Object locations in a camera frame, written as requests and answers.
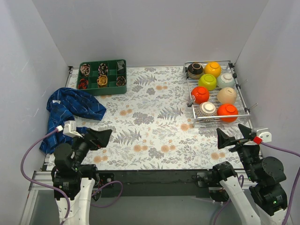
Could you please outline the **patterned brown white bowl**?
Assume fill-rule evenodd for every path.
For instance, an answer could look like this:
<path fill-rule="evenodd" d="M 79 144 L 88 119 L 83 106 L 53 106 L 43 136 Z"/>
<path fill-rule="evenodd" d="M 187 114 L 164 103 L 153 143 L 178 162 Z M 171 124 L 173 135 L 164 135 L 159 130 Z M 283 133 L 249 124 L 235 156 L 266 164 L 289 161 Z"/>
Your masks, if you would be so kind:
<path fill-rule="evenodd" d="M 203 102 L 195 108 L 196 117 L 217 116 L 217 108 L 211 102 Z"/>

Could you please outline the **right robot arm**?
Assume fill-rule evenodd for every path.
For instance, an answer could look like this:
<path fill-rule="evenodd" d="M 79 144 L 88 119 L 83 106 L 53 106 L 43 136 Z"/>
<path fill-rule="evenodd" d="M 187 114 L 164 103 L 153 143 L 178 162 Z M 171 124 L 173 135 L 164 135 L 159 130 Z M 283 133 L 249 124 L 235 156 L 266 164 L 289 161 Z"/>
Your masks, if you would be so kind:
<path fill-rule="evenodd" d="M 271 142 L 272 134 L 267 128 L 253 130 L 242 124 L 238 127 L 243 135 L 241 139 L 230 137 L 217 128 L 217 147 L 230 147 L 230 152 L 238 153 L 248 179 L 256 184 L 249 190 L 257 210 L 245 196 L 238 175 L 229 162 L 213 166 L 212 181 L 229 195 L 242 224 L 284 225 L 288 219 L 288 201 L 280 184 L 286 180 L 283 164 L 275 157 L 259 157 L 260 144 Z"/>

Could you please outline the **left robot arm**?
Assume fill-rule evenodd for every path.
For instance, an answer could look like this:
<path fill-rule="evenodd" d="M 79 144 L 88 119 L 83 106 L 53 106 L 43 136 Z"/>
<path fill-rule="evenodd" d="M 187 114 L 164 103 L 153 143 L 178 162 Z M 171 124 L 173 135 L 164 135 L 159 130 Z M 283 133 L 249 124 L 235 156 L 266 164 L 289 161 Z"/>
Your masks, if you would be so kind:
<path fill-rule="evenodd" d="M 105 148 L 112 130 L 87 129 L 85 134 L 65 127 L 63 134 L 73 139 L 62 143 L 54 151 L 55 161 L 52 181 L 56 188 L 54 198 L 59 209 L 60 222 L 65 225 L 89 224 L 92 190 L 103 184 L 95 164 L 82 164 L 87 153 Z"/>

